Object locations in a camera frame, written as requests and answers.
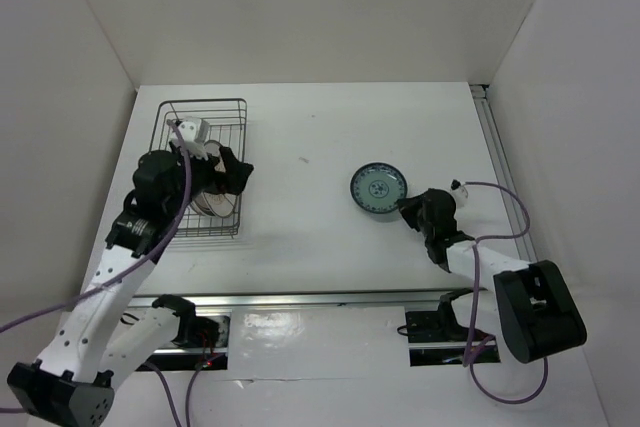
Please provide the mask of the orange sunburst plate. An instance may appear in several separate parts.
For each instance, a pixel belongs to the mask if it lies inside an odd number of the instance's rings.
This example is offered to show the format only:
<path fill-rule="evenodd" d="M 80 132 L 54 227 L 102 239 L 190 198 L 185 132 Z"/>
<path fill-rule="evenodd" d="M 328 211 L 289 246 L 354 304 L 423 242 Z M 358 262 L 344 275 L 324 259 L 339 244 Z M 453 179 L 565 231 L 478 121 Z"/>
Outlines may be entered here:
<path fill-rule="evenodd" d="M 204 144 L 205 151 L 218 159 L 215 171 L 225 173 L 226 167 L 220 154 L 222 144 L 216 140 L 209 140 Z M 229 193 L 202 192 L 191 202 L 191 208 L 201 216 L 229 218 L 233 215 L 237 204 L 237 196 Z"/>

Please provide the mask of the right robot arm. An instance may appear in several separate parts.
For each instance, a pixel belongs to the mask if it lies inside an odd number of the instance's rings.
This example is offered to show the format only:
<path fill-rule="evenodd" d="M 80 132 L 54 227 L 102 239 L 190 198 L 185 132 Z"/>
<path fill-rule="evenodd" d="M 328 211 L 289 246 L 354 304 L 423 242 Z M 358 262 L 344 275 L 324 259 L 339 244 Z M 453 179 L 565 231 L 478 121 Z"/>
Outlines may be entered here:
<path fill-rule="evenodd" d="M 407 225 L 423 235 L 432 263 L 495 299 L 498 335 L 517 361 L 531 363 L 586 343 L 586 325 L 555 263 L 530 263 L 482 246 L 458 228 L 456 199 L 447 191 L 429 189 L 397 205 Z"/>

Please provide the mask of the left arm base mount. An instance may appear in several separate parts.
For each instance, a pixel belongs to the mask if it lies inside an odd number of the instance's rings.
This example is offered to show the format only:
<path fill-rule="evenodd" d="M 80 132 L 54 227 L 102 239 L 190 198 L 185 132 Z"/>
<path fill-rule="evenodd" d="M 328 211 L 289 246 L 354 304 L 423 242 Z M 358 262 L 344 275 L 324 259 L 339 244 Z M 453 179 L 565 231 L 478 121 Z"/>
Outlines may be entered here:
<path fill-rule="evenodd" d="M 168 308 L 179 319 L 172 340 L 157 347 L 146 361 L 162 371 L 226 370 L 231 318 L 205 315 L 182 297 L 165 294 L 155 299 L 153 308 Z"/>

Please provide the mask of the blue floral plate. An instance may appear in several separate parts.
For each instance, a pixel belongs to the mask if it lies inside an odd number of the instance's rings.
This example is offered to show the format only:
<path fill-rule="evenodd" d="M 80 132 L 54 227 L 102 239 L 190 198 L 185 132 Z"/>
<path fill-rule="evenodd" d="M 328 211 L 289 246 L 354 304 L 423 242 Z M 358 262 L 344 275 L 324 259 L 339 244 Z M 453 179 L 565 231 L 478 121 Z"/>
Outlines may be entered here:
<path fill-rule="evenodd" d="M 349 192 L 355 204 L 374 218 L 391 218 L 399 213 L 398 202 L 407 197 L 409 185 L 396 167 L 371 162 L 352 175 Z"/>

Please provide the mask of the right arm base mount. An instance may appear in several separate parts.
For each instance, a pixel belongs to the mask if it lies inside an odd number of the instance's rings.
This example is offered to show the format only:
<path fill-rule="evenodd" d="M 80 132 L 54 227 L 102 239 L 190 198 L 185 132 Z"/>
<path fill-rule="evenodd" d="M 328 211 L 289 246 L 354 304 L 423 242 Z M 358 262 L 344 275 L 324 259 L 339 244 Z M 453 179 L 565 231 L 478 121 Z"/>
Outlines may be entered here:
<path fill-rule="evenodd" d="M 411 367 L 461 365 L 468 328 L 455 319 L 452 303 L 469 288 L 443 294 L 435 310 L 408 311 L 396 332 L 407 339 Z"/>

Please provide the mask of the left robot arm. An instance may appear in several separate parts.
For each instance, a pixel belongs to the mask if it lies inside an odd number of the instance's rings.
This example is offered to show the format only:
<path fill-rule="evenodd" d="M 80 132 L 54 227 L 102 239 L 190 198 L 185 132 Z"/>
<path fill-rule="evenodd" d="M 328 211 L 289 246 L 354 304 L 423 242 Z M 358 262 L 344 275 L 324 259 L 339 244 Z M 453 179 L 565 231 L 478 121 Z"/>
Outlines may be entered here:
<path fill-rule="evenodd" d="M 31 363 L 17 363 L 7 384 L 22 412 L 58 426 L 99 426 L 124 380 L 159 347 L 212 351 L 219 324 L 194 303 L 164 294 L 124 334 L 112 335 L 141 283 L 159 262 L 194 197 L 240 195 L 253 165 L 222 147 L 198 158 L 185 148 L 144 154 L 134 188 L 105 240 L 92 282 L 52 342 Z"/>

